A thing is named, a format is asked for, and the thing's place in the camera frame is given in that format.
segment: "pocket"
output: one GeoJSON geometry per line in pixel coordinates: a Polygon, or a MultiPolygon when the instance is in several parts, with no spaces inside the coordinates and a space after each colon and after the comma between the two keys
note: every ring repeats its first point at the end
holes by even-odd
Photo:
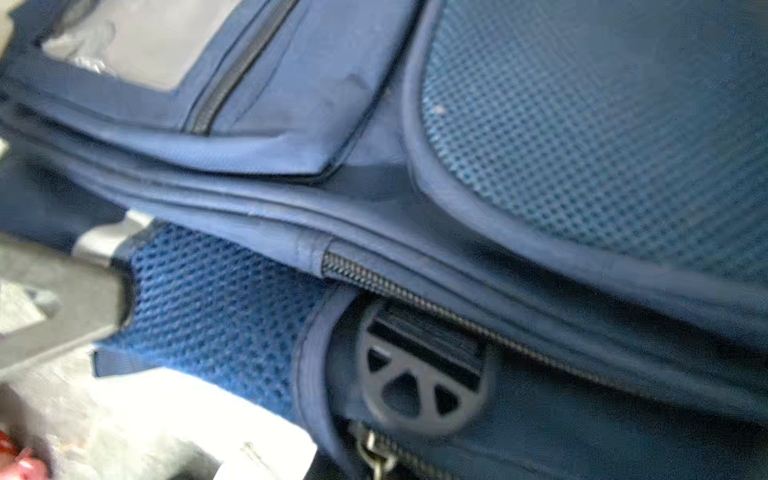
{"type": "MultiPolygon", "coordinates": [[[[435,436],[410,428],[397,422],[387,407],[370,401],[372,388],[389,396],[390,408],[396,411],[407,412],[415,405],[411,413],[415,419],[429,411],[428,403],[434,402],[438,410],[442,404],[449,412],[430,422],[439,424],[462,404],[441,402],[438,380],[444,372],[458,378],[472,362],[451,369],[446,365],[473,354],[477,359],[483,350],[472,348],[471,341],[465,343],[471,336],[468,330],[453,328],[453,336],[446,336],[442,329],[451,329],[449,323],[435,328],[424,323],[421,313],[396,304],[390,303],[386,310],[397,312],[398,321],[353,307],[334,329],[329,351],[321,357],[326,360],[329,407],[335,417],[365,426],[362,435],[355,426],[348,429],[358,442],[385,458],[397,457],[398,465],[416,478],[752,478],[760,468],[759,451],[766,437],[758,425],[596,386],[512,352],[500,358],[492,376],[492,395],[482,410],[466,418],[458,430],[435,436]],[[417,325],[424,330],[403,329],[399,322],[407,322],[409,315],[411,319],[418,315],[417,325]],[[362,322],[356,324],[355,318],[362,322]],[[418,348],[391,333],[376,344],[366,340],[385,338],[384,325],[407,331],[418,348]],[[464,348],[453,349],[454,342],[462,342],[464,348]],[[387,393],[372,380],[376,376],[396,380],[410,376],[417,386],[387,393]],[[426,388],[432,385],[435,395],[426,388]],[[371,432],[377,432],[375,442],[371,432]]],[[[443,390],[456,392],[453,387],[443,390]]]]}
{"type": "Polygon", "coordinates": [[[768,35],[740,9],[430,2],[406,69],[419,186],[541,265],[765,349],[768,35]]]}
{"type": "Polygon", "coordinates": [[[374,102],[416,4],[177,3],[193,22],[161,21],[172,16],[169,4],[144,0],[137,8],[157,10],[157,18],[145,13],[136,20],[123,4],[109,2],[75,26],[57,29],[58,12],[67,5],[30,0],[13,14],[24,33],[4,60],[4,90],[13,101],[88,136],[184,167],[317,174],[374,102]],[[210,15],[202,15],[203,7],[210,15]],[[41,22],[40,11],[51,14],[41,22]],[[178,38],[163,42],[169,22],[185,26],[178,38]],[[190,36],[187,24],[210,40],[192,35],[196,41],[189,45],[179,41],[190,36]],[[68,38],[82,41],[78,35],[105,35],[99,25],[114,26],[106,47],[104,41],[90,51],[83,47],[90,56],[62,47],[68,38]],[[147,51],[150,40],[134,38],[143,29],[163,45],[159,53],[147,51]],[[59,59],[50,55],[57,46],[59,59]]]}

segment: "navy blue fabric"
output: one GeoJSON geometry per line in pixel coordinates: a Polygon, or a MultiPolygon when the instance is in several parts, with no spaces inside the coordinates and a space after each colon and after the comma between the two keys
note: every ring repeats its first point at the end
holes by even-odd
{"type": "Polygon", "coordinates": [[[0,159],[0,231],[69,253],[80,235],[125,209],[24,155],[0,159]]]}
{"type": "Polygon", "coordinates": [[[539,233],[768,284],[767,49],[750,2],[446,0],[424,128],[539,233]]]}
{"type": "Polygon", "coordinates": [[[404,78],[402,124],[419,189],[467,227],[540,266],[739,344],[768,351],[766,286],[676,270],[670,265],[546,236],[484,202],[445,168],[435,155],[422,121],[424,65],[442,6],[442,0],[428,3],[411,45],[404,78]]]}
{"type": "Polygon", "coordinates": [[[30,31],[12,43],[2,64],[2,88],[16,101],[87,136],[183,167],[318,174],[379,94],[419,0],[302,0],[227,96],[209,137],[184,131],[275,2],[238,6],[169,93],[45,57],[36,42],[65,3],[31,0],[14,14],[16,25],[30,31]]]}
{"type": "Polygon", "coordinates": [[[368,466],[356,452],[343,446],[328,405],[326,355],[333,330],[349,326],[350,318],[354,319],[358,313],[354,306],[350,306],[358,295],[356,288],[340,283],[318,310],[300,340],[294,383],[301,426],[310,433],[318,449],[333,458],[349,478],[365,478],[368,466]]]}
{"type": "MultiPolygon", "coordinates": [[[[396,101],[392,94],[384,99],[396,101]]],[[[102,154],[98,147],[32,117],[9,115],[12,111],[4,108],[0,118],[3,136],[16,149],[27,148],[30,158],[61,168],[120,204],[226,237],[316,274],[316,253],[322,250],[315,240],[323,240],[322,248],[327,245],[316,232],[331,233],[354,247],[344,255],[553,358],[670,402],[768,418],[760,358],[742,349],[724,350],[705,332],[630,308],[513,257],[423,195],[406,190],[411,184],[402,171],[402,150],[389,149],[398,145],[399,134],[391,106],[369,125],[376,135],[392,135],[391,141],[361,135],[359,149],[340,169],[343,181],[329,182],[333,190],[328,191],[193,175],[135,155],[102,154]],[[23,136],[14,133],[16,128],[23,129],[23,136]],[[272,222],[296,228],[277,229],[272,222]]]]}
{"type": "Polygon", "coordinates": [[[389,430],[359,385],[356,328],[337,329],[331,409],[459,478],[741,480],[768,475],[766,431],[628,396],[507,355],[482,415],[441,439],[389,430]]]}
{"type": "Polygon", "coordinates": [[[295,421],[293,349],[331,283],[173,224],[131,257],[131,267],[134,316],[106,347],[295,421]]]}

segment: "zipper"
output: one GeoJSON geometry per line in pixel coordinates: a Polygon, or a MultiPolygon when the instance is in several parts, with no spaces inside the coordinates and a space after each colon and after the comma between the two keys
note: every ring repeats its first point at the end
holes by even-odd
{"type": "Polygon", "coordinates": [[[635,388],[621,385],[613,380],[606,379],[597,373],[587,372],[577,367],[568,365],[559,360],[553,359],[544,353],[537,352],[532,348],[517,342],[513,339],[509,339],[494,330],[485,328],[461,317],[459,314],[452,312],[451,310],[440,306],[437,303],[433,303],[422,296],[419,296],[406,288],[386,279],[378,273],[372,272],[359,263],[348,260],[336,253],[325,252],[322,261],[323,276],[329,276],[328,273],[332,273],[330,276],[338,276],[343,278],[348,283],[359,286],[365,290],[369,290],[379,295],[393,298],[401,302],[407,303],[410,306],[422,310],[427,313],[449,321],[463,329],[482,336],[498,345],[504,346],[507,349],[513,350],[520,355],[523,355],[536,363],[551,367],[553,369],[561,370],[569,375],[576,376],[580,379],[585,379],[589,382],[596,383],[598,385],[607,386],[612,389],[620,390],[622,392],[630,393],[631,395],[640,396],[646,399],[653,399],[653,396],[645,392],[640,392],[635,388]]]}
{"type": "MultiPolygon", "coordinates": [[[[603,376],[599,376],[593,372],[587,372],[582,369],[568,365],[567,363],[555,360],[550,356],[537,352],[536,350],[517,342],[513,339],[509,339],[494,330],[488,329],[484,326],[478,325],[461,317],[459,314],[452,312],[451,310],[440,306],[437,303],[431,302],[426,298],[413,293],[410,290],[398,285],[397,283],[388,280],[384,276],[373,272],[359,263],[348,260],[336,253],[325,252],[323,254],[322,261],[323,276],[329,276],[331,278],[340,278],[352,285],[359,286],[364,290],[368,290],[373,293],[377,293],[381,296],[392,298],[394,300],[407,303],[419,310],[427,313],[431,313],[439,319],[443,319],[463,329],[474,332],[491,342],[497,343],[507,349],[523,355],[534,362],[551,367],[553,369],[561,370],[569,375],[576,376],[580,379],[585,379],[589,382],[607,386],[611,389],[620,390],[622,392],[630,393],[631,395],[640,396],[646,399],[655,398],[645,392],[638,391],[637,389],[627,387],[625,385],[618,384],[610,379],[606,379],[603,376]]],[[[447,472],[438,470],[434,465],[421,459],[417,455],[407,452],[400,445],[397,444],[391,438],[366,428],[364,425],[357,423],[353,426],[353,429],[357,431],[355,436],[357,437],[357,450],[360,457],[371,467],[372,480],[386,480],[387,474],[391,471],[395,465],[401,465],[419,478],[436,478],[438,480],[459,480],[456,477],[447,472]]]]}
{"type": "Polygon", "coordinates": [[[460,480],[459,477],[444,472],[417,455],[408,452],[386,435],[375,432],[361,423],[354,425],[354,429],[356,430],[358,453],[371,467],[372,480],[385,480],[396,465],[408,469],[418,478],[460,480]]]}
{"type": "Polygon", "coordinates": [[[219,80],[215,89],[205,99],[203,106],[194,119],[191,133],[197,135],[207,135],[210,128],[216,120],[224,102],[230,96],[232,91],[240,84],[245,74],[250,70],[256,60],[259,59],[264,49],[270,43],[280,27],[288,18],[293,7],[299,3],[299,0],[279,0],[279,3],[272,9],[264,22],[264,26],[259,30],[248,49],[240,54],[230,70],[219,80]]]}

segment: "zipper slider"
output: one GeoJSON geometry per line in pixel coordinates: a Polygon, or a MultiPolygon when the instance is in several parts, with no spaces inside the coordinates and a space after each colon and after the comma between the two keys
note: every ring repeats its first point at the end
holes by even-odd
{"type": "Polygon", "coordinates": [[[372,430],[361,432],[357,437],[357,452],[372,470],[372,480],[386,480],[388,473],[397,465],[397,455],[379,441],[372,430]]]}

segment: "blue mesh panel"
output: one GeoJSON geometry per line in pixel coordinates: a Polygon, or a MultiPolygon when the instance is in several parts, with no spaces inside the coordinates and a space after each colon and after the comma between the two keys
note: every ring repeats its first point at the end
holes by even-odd
{"type": "Polygon", "coordinates": [[[536,230],[768,283],[768,15],[750,5],[446,0],[427,136],[536,230]]]}
{"type": "Polygon", "coordinates": [[[137,251],[131,266],[133,323],[105,345],[294,419],[293,347],[328,283],[177,225],[137,251]]]}

